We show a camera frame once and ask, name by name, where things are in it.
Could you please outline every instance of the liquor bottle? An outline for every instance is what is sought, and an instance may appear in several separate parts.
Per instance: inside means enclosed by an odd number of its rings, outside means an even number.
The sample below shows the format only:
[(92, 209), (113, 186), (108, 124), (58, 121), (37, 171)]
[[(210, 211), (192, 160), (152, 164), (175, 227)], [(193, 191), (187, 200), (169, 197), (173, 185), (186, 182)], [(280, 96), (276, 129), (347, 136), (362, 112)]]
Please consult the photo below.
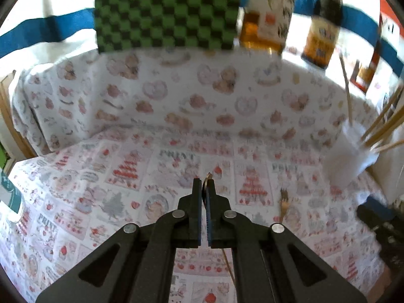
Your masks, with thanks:
[(9, 221), (17, 223), (24, 212), (23, 196), (1, 168), (0, 172), (0, 213), (5, 215)]
[(326, 69), (338, 40), (342, 0), (317, 0), (302, 59)]
[(363, 65), (359, 69), (358, 76), (352, 83), (355, 84), (364, 94), (367, 93), (370, 83), (373, 80), (374, 74), (376, 72), (377, 65), (380, 61), (380, 47), (381, 47), (381, 30), (383, 27), (383, 20), (379, 18), (379, 28), (378, 28), (378, 40), (374, 48), (373, 56), (370, 61), (369, 67), (364, 67)]
[(295, 0), (249, 0), (244, 12), (240, 44), (281, 54)]

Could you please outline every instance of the white bottle label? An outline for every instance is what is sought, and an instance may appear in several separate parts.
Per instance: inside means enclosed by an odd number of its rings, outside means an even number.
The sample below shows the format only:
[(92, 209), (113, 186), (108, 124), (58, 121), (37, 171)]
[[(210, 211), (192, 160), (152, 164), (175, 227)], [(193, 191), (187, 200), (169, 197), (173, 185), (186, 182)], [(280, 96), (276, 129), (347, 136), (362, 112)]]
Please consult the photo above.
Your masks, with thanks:
[(18, 213), (21, 205), (21, 191), (1, 171), (0, 201), (5, 203), (13, 212)]
[(285, 44), (294, 0), (267, 0), (259, 10), (258, 37)]

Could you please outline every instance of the amber liquid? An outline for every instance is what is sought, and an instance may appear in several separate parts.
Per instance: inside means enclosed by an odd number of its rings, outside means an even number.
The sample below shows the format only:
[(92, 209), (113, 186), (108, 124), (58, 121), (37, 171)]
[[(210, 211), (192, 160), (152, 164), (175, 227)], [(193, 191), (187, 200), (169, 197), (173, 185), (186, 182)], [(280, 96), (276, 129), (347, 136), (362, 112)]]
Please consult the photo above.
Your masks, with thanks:
[(257, 12), (245, 12), (243, 27), (240, 33), (240, 44), (246, 48), (252, 49), (267, 49), (271, 53), (275, 52), (277, 54), (281, 54), (284, 45), (272, 42), (270, 40), (261, 39), (258, 35), (258, 21), (259, 21), (259, 13)]

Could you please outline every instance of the white container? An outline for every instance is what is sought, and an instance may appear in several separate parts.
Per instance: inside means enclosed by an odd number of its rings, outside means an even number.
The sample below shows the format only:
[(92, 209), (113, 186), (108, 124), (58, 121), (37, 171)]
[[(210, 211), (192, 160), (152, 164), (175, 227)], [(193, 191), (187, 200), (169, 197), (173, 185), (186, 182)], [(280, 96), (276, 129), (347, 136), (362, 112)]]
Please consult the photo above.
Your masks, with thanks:
[(323, 162), (323, 174), (330, 185), (344, 190), (352, 180), (377, 161), (379, 154), (362, 147), (360, 138), (365, 131), (357, 122), (353, 122), (352, 127), (348, 120), (343, 123), (336, 143)]
[(7, 175), (1, 171), (0, 183), (0, 213), (11, 222), (19, 222), (24, 213), (24, 199)]

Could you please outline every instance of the blue stripe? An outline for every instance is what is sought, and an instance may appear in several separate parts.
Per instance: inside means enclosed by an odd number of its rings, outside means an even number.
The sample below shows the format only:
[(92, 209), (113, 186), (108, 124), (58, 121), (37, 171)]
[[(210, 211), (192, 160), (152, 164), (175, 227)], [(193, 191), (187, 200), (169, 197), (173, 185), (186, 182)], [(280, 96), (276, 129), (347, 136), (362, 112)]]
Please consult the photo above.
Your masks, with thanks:
[[(311, 17), (317, 0), (296, 0), (294, 13)], [(349, 6), (342, 6), (341, 27), (364, 38), (373, 47), (376, 46), (378, 23), (364, 12)], [(381, 42), (380, 57), (383, 58), (399, 77), (404, 64), (397, 58), (397, 51), (385, 40)]]
[(92, 8), (62, 16), (28, 19), (0, 36), (0, 58), (40, 42), (60, 42), (81, 29), (93, 28)]

